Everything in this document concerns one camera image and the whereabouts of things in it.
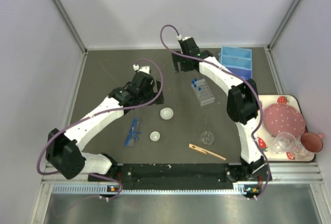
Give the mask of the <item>clear test tube rack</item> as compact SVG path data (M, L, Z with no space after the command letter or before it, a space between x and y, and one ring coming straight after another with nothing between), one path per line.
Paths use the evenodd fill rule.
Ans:
M200 106L205 106L215 101L215 97L205 79L200 79L200 80L197 79L196 85L197 87L194 87L191 82L191 87L193 89L195 96L197 97Z

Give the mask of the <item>blue plastic bin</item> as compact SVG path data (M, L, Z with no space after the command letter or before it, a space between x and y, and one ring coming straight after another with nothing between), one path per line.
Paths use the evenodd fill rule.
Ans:
M219 63L245 80L252 79L251 49L223 46L219 53Z

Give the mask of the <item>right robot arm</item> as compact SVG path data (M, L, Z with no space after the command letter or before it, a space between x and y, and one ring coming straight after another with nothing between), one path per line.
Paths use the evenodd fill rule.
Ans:
M230 72L207 50L201 51L192 37L177 36L180 51L172 53L176 72L196 70L218 85L227 96L226 111L236 124L241 144L242 176L251 181L260 175L265 160L258 148L261 102L253 79L245 80Z

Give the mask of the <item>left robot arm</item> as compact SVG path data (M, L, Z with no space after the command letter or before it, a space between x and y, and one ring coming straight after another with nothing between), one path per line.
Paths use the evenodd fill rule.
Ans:
M61 175L70 180L81 173L100 174L106 181L117 176L115 161L106 154L83 152L86 145L113 121L138 107L164 102L161 81L154 80L151 69L143 66L135 71L133 79L124 87L114 89L90 113L64 132L53 129L46 160Z

